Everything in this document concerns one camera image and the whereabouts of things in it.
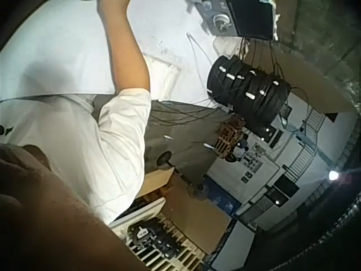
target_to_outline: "ceiling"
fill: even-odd
[[[279,42],[360,108],[361,22],[359,1],[277,0]]]

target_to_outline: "person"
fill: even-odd
[[[118,94],[98,123],[75,95],[0,103],[2,270],[147,270],[107,226],[144,178],[149,72],[129,0],[100,0]]]
[[[1,270],[146,271],[35,147],[0,145]]]
[[[149,72],[127,19],[129,0],[100,0],[118,93],[101,110],[81,95],[0,103],[0,143],[24,147],[106,224],[127,210],[144,179]]]

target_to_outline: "hand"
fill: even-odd
[[[100,7],[106,11],[126,12],[130,0],[100,0]]]

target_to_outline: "white sheet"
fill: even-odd
[[[132,0],[131,26],[151,73],[152,99],[209,103],[206,56],[217,58],[214,37],[201,29],[183,0]],[[0,100],[45,94],[112,94],[109,51],[96,1],[52,0],[36,11],[0,53]]]

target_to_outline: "white t-shirt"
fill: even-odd
[[[123,90],[99,123],[76,95],[0,103],[0,143],[35,145],[50,167],[106,223],[132,204],[144,180],[144,133],[151,95]]]

